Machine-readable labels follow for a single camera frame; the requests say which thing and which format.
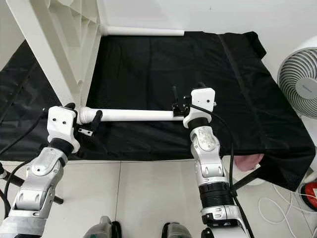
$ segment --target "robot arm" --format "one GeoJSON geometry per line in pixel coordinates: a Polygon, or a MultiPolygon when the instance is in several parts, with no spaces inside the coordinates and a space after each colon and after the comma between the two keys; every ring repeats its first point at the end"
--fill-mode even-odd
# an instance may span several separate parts
{"type": "Polygon", "coordinates": [[[67,157],[79,149],[79,143],[73,136],[76,116],[69,108],[50,108],[50,143],[27,167],[26,180],[13,202],[9,216],[0,227],[1,238],[42,236],[67,157]]]}
{"type": "MultiPolygon", "coordinates": [[[[214,90],[192,91],[192,104],[213,110],[214,90]]],[[[226,172],[219,156],[220,143],[209,125],[211,116],[190,108],[184,126],[190,129],[191,152],[195,159],[195,174],[202,201],[202,219],[208,227],[204,238],[249,238],[239,207],[234,204],[226,172]]]]}

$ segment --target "white cable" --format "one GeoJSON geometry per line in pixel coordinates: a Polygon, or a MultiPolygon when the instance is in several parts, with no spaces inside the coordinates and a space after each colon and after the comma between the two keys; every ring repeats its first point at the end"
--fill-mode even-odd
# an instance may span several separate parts
{"type": "MultiPolygon", "coordinates": [[[[317,214],[317,212],[307,211],[307,210],[304,210],[304,209],[301,209],[301,208],[299,208],[299,207],[294,206],[294,205],[293,205],[293,194],[309,196],[309,197],[313,197],[313,198],[316,198],[316,199],[317,199],[317,197],[312,196],[312,195],[307,195],[307,194],[298,193],[298,192],[290,192],[291,200],[288,201],[288,200],[277,190],[276,185],[273,184],[273,188],[274,188],[274,190],[277,192],[277,194],[278,194],[285,202],[287,202],[287,203],[289,204],[286,213],[284,213],[283,209],[282,209],[274,200],[272,200],[272,199],[270,199],[270,198],[268,198],[268,197],[262,197],[262,198],[260,198],[259,201],[258,201],[259,214],[261,215],[261,217],[262,217],[266,222],[268,222],[268,223],[270,223],[270,224],[276,225],[276,224],[281,224],[282,222],[285,221],[285,222],[286,222],[286,225],[287,225],[287,227],[288,227],[288,229],[289,229],[289,231],[290,231],[290,233],[292,234],[292,236],[293,236],[294,238],[297,238],[297,237],[295,236],[295,234],[293,233],[293,230],[291,229],[291,226],[290,226],[290,224],[289,224],[289,222],[288,222],[288,219],[287,219],[287,215],[288,215],[290,209],[293,207],[293,208],[295,208],[295,209],[297,209],[297,210],[299,210],[299,211],[302,211],[302,212],[315,213],[315,214],[317,214]],[[265,199],[265,200],[268,200],[268,201],[270,201],[270,202],[272,202],[272,203],[280,210],[280,212],[282,213],[282,215],[283,215],[283,217],[284,217],[281,221],[275,222],[275,221],[269,220],[268,218],[266,218],[266,217],[263,215],[263,213],[262,213],[262,211],[261,211],[261,201],[264,200],[264,199],[265,199]]],[[[313,232],[313,235],[312,235],[313,238],[315,237],[316,232],[317,232],[317,227],[315,228],[315,230],[314,230],[314,232],[313,232]]]]}

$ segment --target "white plastic frame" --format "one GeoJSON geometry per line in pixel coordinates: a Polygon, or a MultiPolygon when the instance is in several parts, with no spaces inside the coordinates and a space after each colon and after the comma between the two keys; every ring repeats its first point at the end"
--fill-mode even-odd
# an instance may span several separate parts
{"type": "Polygon", "coordinates": [[[101,121],[165,121],[184,119],[184,117],[174,117],[172,111],[92,109],[82,107],[78,113],[77,122],[80,124],[92,122],[98,110],[103,112],[101,121]]]}
{"type": "Polygon", "coordinates": [[[97,0],[6,0],[62,105],[86,105],[101,35],[178,35],[182,30],[100,26],[97,0]]]}

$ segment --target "fan grille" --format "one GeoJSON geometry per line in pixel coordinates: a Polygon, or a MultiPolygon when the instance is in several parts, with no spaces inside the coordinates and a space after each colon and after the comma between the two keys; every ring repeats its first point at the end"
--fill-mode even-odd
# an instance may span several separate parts
{"type": "Polygon", "coordinates": [[[302,50],[284,61],[278,84],[293,108],[307,117],[317,119],[317,98],[306,99],[296,91],[296,83],[310,78],[317,83],[317,49],[302,50]]]}

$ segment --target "red object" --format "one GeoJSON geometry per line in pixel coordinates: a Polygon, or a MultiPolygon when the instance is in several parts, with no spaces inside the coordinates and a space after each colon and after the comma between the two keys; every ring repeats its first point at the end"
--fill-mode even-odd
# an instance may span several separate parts
{"type": "MultiPolygon", "coordinates": [[[[314,192],[314,190],[317,193],[317,182],[310,182],[305,184],[302,189],[301,189],[301,193],[306,194],[306,195],[311,195],[316,197],[316,194],[314,192]]],[[[317,199],[314,197],[310,197],[310,196],[304,196],[302,195],[302,199],[303,201],[313,210],[317,211],[317,199]]]]}

